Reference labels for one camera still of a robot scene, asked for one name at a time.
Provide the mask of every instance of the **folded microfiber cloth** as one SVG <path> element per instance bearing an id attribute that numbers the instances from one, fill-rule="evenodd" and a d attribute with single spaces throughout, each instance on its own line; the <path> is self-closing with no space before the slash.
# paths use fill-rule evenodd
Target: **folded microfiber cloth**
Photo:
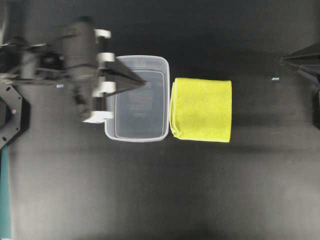
<path id="1" fill-rule="evenodd" d="M 176 78 L 170 102 L 170 128 L 181 140 L 230 142 L 231 81 Z"/>

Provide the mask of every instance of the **black tabletop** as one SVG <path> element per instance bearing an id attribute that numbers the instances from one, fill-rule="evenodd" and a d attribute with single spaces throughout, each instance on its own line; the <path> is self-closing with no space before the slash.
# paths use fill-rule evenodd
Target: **black tabletop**
<path id="1" fill-rule="evenodd" d="M 279 66 L 320 41 L 317 0 L 25 0 L 13 36 L 57 37 L 78 16 L 116 55 L 167 59 L 175 77 L 232 81 L 230 143 L 108 139 L 68 89 L 24 86 L 29 129 L 9 146 L 13 239 L 317 239 L 317 89 Z M 271 81 L 280 77 L 280 81 Z"/>

